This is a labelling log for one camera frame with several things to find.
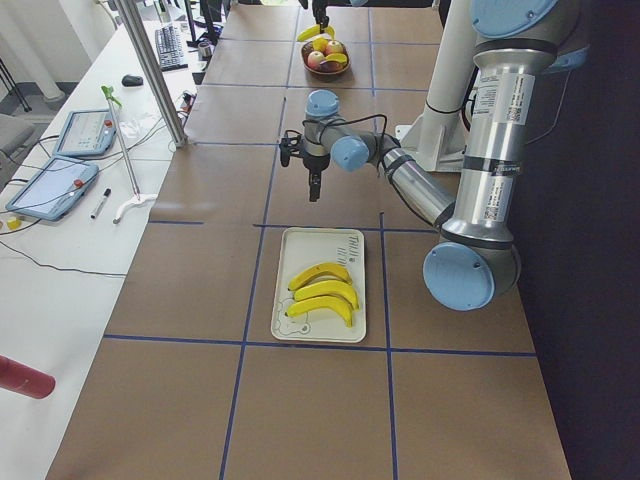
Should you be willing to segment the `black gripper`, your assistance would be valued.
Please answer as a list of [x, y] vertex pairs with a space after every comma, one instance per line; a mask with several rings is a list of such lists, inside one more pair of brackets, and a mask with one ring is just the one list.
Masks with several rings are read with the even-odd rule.
[[309, 171], [309, 202], [318, 201], [321, 194], [322, 174], [328, 168], [330, 156], [325, 149], [296, 130], [287, 129], [279, 142], [280, 164], [288, 167], [290, 158], [300, 158]]
[[327, 0], [299, 0], [299, 4], [303, 9], [311, 9], [314, 18], [316, 19], [314, 32], [316, 34], [322, 34], [323, 28], [327, 28], [330, 21], [329, 17], [326, 14], [328, 1]]

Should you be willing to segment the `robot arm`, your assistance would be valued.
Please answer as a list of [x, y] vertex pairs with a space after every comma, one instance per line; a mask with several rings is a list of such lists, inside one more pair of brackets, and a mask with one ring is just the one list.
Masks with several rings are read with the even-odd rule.
[[337, 6], [353, 6], [360, 7], [367, 3], [366, 0], [349, 0], [349, 1], [329, 1], [329, 0], [299, 0], [298, 3], [300, 6], [307, 10], [311, 9], [315, 24], [298, 35], [297, 40], [303, 41], [310, 39], [314, 36], [327, 33], [332, 38], [335, 37], [335, 30], [330, 25], [330, 19], [326, 13], [326, 10], [329, 5], [337, 5]]
[[280, 159], [303, 161], [310, 196], [335, 163], [375, 166], [406, 205], [441, 235], [423, 277], [458, 311], [479, 309], [518, 280], [507, 226], [522, 169], [535, 80], [586, 59], [585, 1], [453, 1], [422, 114], [394, 134], [353, 129], [337, 96], [312, 92], [304, 130], [280, 142]]

